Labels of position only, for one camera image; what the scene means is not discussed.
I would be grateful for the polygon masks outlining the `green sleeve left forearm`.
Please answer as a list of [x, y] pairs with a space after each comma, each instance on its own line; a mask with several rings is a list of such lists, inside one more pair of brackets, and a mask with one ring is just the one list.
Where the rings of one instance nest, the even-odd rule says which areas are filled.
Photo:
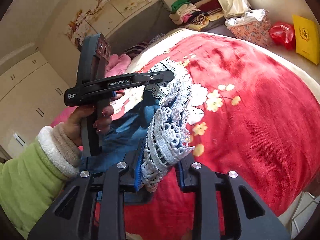
[[79, 173], [80, 151], [64, 124], [43, 127], [17, 158], [1, 164], [1, 222], [26, 239], [64, 184]]

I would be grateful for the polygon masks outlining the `person's left hand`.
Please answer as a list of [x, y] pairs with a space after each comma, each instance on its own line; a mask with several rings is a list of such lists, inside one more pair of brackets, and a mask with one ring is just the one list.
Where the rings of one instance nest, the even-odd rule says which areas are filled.
[[93, 105], [80, 106], [75, 109], [75, 111], [69, 116], [67, 121], [63, 124], [64, 133], [71, 139], [76, 146], [82, 146], [82, 135], [81, 131], [84, 128], [83, 124], [86, 122], [86, 127], [92, 123], [93, 131], [97, 134], [103, 134], [109, 131], [112, 122], [112, 115], [114, 114], [114, 109], [110, 105], [110, 102], [116, 101], [125, 95], [124, 91], [116, 92], [116, 96], [110, 98], [107, 106], [101, 110], [101, 115], [96, 118], [95, 121], [87, 121], [87, 118], [91, 116], [97, 108]]

